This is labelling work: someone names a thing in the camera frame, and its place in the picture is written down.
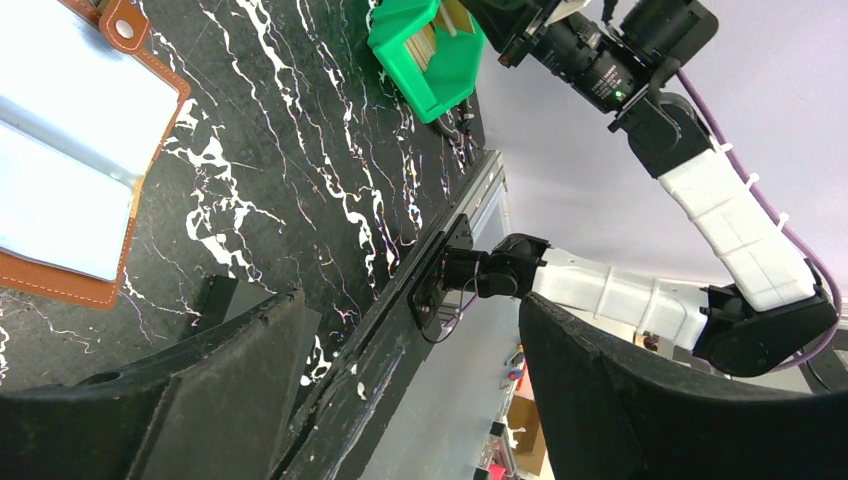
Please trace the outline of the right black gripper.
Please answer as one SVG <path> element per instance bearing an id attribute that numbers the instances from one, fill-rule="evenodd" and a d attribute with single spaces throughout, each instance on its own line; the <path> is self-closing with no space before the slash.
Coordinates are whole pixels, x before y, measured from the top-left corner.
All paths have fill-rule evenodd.
<path id="1" fill-rule="evenodd" d="M 659 90 L 717 33 L 699 1 L 638 1 L 620 26 L 615 2 L 600 22 L 583 1 L 465 1 L 505 68 L 532 58 L 603 113 L 621 112 Z"/>

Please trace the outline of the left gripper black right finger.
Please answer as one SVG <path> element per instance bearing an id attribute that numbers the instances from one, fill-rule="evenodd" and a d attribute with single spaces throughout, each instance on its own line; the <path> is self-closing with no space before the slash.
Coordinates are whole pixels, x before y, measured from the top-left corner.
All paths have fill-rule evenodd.
<path id="1" fill-rule="evenodd" d="M 537 294 L 519 330 L 559 479 L 843 479 L 847 395 L 682 366 Z"/>

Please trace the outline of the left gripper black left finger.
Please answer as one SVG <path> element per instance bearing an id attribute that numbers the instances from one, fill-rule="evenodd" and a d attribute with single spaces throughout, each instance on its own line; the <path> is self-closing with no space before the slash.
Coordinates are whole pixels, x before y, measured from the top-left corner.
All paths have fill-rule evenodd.
<path id="1" fill-rule="evenodd" d="M 303 293 L 72 385 L 1 397 L 5 479 L 267 479 L 304 352 Z"/>

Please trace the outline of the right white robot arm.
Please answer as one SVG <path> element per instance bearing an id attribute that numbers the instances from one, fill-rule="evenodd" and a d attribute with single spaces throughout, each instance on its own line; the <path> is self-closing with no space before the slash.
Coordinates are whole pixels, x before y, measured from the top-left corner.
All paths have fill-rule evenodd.
<path id="1" fill-rule="evenodd" d="M 516 232 L 545 239 L 533 288 L 658 335 L 733 377 L 832 339 L 836 280 L 762 189 L 789 67 L 816 50 L 790 1 L 471 1 L 477 86 Z M 731 13 L 728 24 L 720 15 Z M 539 22 L 539 14 L 548 15 Z"/>

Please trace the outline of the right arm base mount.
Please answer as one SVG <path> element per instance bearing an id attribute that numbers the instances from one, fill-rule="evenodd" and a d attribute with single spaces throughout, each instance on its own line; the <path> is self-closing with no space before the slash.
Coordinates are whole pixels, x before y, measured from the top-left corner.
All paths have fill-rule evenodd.
<path id="1" fill-rule="evenodd" d="M 444 230 L 438 231 L 427 245 L 423 258 L 416 263 L 407 294 L 407 305 L 418 330 L 425 333 L 434 319 L 448 288 L 445 261 L 451 249 L 470 250 L 473 233 L 469 217 L 461 213 Z"/>

